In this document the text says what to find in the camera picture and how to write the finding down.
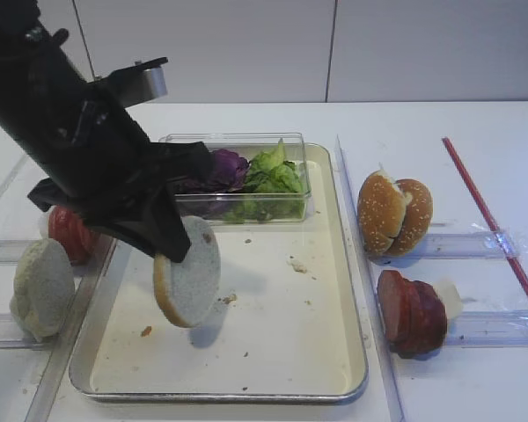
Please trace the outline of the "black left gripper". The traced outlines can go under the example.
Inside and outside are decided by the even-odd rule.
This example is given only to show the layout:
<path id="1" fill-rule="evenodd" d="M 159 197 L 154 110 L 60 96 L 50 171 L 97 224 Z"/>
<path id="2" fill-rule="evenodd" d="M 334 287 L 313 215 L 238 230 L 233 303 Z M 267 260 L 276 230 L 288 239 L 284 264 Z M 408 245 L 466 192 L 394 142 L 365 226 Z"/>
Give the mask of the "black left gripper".
<path id="1" fill-rule="evenodd" d="M 28 194 L 40 210 L 63 206 L 95 230 L 139 251 L 181 263 L 190 239 L 177 209 L 174 185 L 206 180 L 213 160 L 202 142 L 64 142 L 46 162 L 47 178 Z"/>

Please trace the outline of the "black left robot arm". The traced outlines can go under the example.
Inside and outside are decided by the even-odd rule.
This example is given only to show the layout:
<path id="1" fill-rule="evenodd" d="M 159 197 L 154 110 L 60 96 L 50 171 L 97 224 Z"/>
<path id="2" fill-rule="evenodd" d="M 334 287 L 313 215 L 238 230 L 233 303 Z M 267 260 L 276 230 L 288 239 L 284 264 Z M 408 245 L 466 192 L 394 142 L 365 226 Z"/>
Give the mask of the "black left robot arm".
<path id="1" fill-rule="evenodd" d="M 181 262 L 191 247 L 172 186 L 212 171 L 202 142 L 152 142 L 127 108 L 129 89 L 157 58 L 93 82 L 62 51 L 34 1 L 0 1 L 0 126 L 44 170 L 29 193 L 40 210 L 62 206 L 99 233 L 149 256 Z"/>

